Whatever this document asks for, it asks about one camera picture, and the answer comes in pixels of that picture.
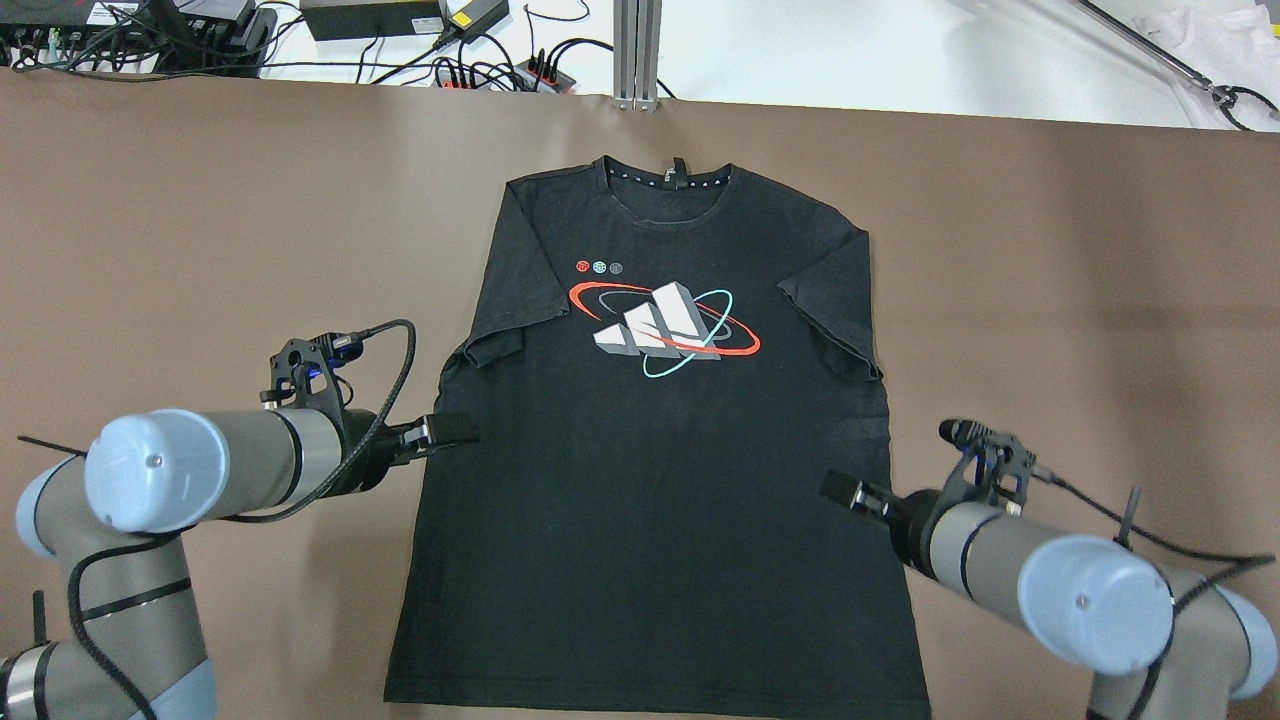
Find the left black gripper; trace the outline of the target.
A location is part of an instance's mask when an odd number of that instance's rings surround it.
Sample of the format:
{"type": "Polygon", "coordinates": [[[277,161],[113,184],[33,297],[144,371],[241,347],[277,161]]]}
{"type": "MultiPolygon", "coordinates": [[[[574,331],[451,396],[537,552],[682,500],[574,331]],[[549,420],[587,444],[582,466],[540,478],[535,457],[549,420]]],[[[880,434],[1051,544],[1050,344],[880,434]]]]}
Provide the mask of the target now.
{"type": "Polygon", "coordinates": [[[355,495],[378,487],[392,468],[410,462],[407,448],[433,454],[440,448],[476,442],[479,429],[468,414],[426,414],[408,425],[383,427],[340,475],[340,495],[355,495]]]}

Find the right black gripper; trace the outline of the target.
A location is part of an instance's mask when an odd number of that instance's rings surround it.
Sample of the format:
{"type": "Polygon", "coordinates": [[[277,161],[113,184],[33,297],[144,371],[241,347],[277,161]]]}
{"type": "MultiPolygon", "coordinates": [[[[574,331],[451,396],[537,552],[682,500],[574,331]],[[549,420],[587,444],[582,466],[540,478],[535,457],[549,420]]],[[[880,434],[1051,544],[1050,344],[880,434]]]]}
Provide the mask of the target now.
{"type": "Polygon", "coordinates": [[[919,489],[893,503],[890,491],[846,473],[828,470],[820,483],[820,495],[861,516],[886,519],[892,550],[901,564],[924,577],[934,577],[931,541],[938,519],[938,489],[919,489]]]}

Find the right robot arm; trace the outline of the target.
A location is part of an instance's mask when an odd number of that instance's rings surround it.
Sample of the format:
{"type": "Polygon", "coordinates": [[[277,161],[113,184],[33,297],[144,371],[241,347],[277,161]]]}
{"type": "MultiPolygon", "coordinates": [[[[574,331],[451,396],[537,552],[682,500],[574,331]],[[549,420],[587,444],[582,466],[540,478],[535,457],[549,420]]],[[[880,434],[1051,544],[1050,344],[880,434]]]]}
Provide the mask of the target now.
{"type": "Polygon", "coordinates": [[[1276,676],[1271,624],[1213,579],[934,491],[829,471],[820,493],[881,523],[906,566],[1089,669],[1088,719],[1224,719],[1276,676]]]}

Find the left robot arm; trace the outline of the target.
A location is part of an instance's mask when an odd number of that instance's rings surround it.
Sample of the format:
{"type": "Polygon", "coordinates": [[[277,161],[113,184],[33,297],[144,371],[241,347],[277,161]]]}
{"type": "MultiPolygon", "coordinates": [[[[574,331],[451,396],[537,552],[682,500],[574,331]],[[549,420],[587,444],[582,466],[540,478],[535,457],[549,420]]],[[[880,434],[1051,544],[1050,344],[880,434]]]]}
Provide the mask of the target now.
{"type": "Polygon", "coordinates": [[[389,468],[477,439],[463,414],[389,427],[352,413],[362,457],[315,409],[118,418],[20,495],[15,525],[61,565],[73,634],[3,661],[5,719],[212,719],[218,692],[180,536],[372,488],[389,468]]]}

